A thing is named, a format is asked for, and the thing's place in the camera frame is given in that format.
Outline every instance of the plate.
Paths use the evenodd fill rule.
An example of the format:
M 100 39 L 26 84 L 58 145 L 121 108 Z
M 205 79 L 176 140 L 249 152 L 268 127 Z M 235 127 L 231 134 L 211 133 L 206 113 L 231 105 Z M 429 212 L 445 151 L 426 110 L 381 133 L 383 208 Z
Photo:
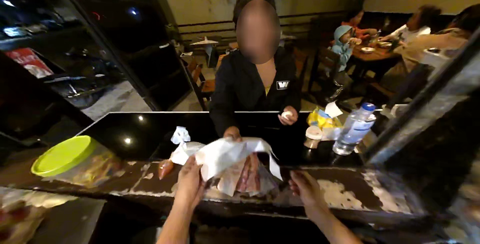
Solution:
M 380 48 L 390 48 L 390 47 L 392 47 L 392 43 L 391 42 L 378 42 L 378 46 Z
M 373 53 L 375 51 L 375 48 L 372 48 L 372 47 L 363 47 L 362 49 L 360 49 L 362 52 L 364 52 L 365 54 L 370 54 L 370 53 Z

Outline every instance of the person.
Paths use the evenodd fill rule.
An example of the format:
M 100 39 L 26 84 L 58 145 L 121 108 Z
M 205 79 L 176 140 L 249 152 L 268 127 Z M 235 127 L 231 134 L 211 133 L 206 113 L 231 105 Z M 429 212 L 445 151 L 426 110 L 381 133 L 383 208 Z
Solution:
M 346 18 L 348 21 L 343 21 L 342 26 L 351 26 L 354 31 L 354 37 L 366 40 L 369 39 L 372 35 L 377 34 L 377 30 L 375 28 L 367 28 L 367 29 L 360 29 L 358 25 L 363 17 L 363 10 L 351 10 L 347 13 Z
M 178 189 L 170 214 L 166 218 L 157 244 L 183 244 L 187 242 L 193 212 L 205 192 L 200 167 L 191 156 L 178 173 Z M 291 171 L 288 181 L 293 194 L 303 202 L 305 214 L 317 225 L 330 243 L 361 244 L 358 237 L 340 222 L 328 209 L 324 192 L 307 172 Z
M 301 90 L 294 58 L 279 47 L 275 0 L 237 0 L 233 22 L 239 50 L 222 59 L 210 117 L 220 137 L 241 141 L 234 111 L 290 111 L 291 115 L 278 119 L 292 125 L 298 119 Z
M 343 85 L 345 88 L 348 88 L 353 82 L 348 76 L 347 71 L 345 71 L 347 62 L 352 55 L 355 45 L 362 42 L 358 38 L 352 38 L 352 31 L 353 28 L 349 25 L 341 25 L 337 27 L 333 33 L 334 44 L 331 48 L 334 53 L 337 53 L 340 56 L 340 68 L 336 73 L 335 81 Z
M 423 5 L 418 8 L 405 25 L 399 27 L 391 34 L 380 38 L 380 41 L 399 39 L 399 45 L 405 45 L 412 39 L 430 34 L 429 25 L 436 16 L 440 15 L 442 10 L 435 5 Z
M 476 4 L 465 8 L 439 33 L 422 35 L 397 47 L 394 53 L 400 54 L 402 60 L 385 73 L 380 85 L 392 91 L 397 90 L 407 75 L 418 66 L 425 49 L 459 49 L 466 44 L 479 25 L 480 4 Z

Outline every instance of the bottle cap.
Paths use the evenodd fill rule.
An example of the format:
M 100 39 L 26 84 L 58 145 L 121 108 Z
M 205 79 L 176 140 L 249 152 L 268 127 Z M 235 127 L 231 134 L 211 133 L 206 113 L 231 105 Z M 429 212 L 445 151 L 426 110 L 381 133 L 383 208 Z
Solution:
M 375 105 L 369 103 L 369 102 L 364 102 L 361 107 L 367 111 L 374 111 L 375 110 Z

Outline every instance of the small cup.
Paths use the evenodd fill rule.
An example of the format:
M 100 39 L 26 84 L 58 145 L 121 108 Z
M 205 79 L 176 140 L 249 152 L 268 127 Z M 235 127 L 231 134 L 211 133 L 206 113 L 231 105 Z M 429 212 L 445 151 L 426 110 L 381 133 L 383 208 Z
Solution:
M 309 149 L 316 149 L 322 139 L 322 130 L 318 126 L 309 126 L 305 132 L 305 137 L 303 145 Z

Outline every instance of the white logo patch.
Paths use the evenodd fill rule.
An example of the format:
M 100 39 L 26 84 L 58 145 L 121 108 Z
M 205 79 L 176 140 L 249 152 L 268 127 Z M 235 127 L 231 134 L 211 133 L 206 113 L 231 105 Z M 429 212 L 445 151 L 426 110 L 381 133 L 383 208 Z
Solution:
M 277 81 L 276 88 L 277 90 L 287 89 L 289 87 L 290 81 Z

